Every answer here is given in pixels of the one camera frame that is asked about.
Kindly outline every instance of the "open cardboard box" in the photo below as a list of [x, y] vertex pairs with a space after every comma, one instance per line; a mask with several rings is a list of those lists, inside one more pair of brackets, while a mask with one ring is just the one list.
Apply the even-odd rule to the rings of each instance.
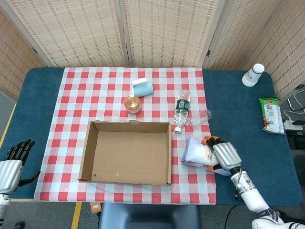
[[169, 185], [172, 174], [169, 123], [88, 123], [80, 181]]

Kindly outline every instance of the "checkered pattern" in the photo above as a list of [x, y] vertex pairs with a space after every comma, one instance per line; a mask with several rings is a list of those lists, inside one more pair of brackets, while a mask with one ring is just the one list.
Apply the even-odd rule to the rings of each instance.
[[[123, 100], [131, 82], [146, 77], [153, 95], [141, 98], [136, 116]], [[181, 165], [185, 140], [210, 135], [209, 126], [185, 126], [175, 134], [174, 112], [181, 89], [191, 91], [190, 114], [206, 108], [201, 68], [66, 68], [41, 165], [35, 199], [48, 201], [121, 202], [147, 204], [215, 204], [214, 173]], [[172, 124], [172, 184], [169, 186], [78, 182], [87, 123], [92, 120], [170, 122]]]

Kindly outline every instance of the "green bottle label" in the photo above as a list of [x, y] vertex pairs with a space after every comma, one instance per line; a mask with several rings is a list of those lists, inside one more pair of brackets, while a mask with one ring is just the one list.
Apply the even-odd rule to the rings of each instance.
[[176, 110], [183, 109], [185, 111], [189, 111], [190, 109], [190, 102], [185, 99], [179, 99], [177, 101]]

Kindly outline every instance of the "clear plastic cup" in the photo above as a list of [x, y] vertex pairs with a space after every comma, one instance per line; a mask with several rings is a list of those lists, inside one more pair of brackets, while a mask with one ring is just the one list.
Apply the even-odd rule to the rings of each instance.
[[189, 117], [186, 123], [190, 125], [192, 128], [194, 128], [195, 126], [199, 126], [201, 124], [207, 123], [207, 121], [211, 119], [211, 117], [212, 117], [212, 112], [209, 109], [205, 109], [197, 113], [192, 112], [192, 117]]

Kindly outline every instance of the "light blue cup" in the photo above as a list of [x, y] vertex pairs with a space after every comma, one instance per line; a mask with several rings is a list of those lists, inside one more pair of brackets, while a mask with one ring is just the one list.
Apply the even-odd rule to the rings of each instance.
[[153, 84], [146, 78], [134, 80], [132, 82], [132, 94], [137, 97], [153, 94]]

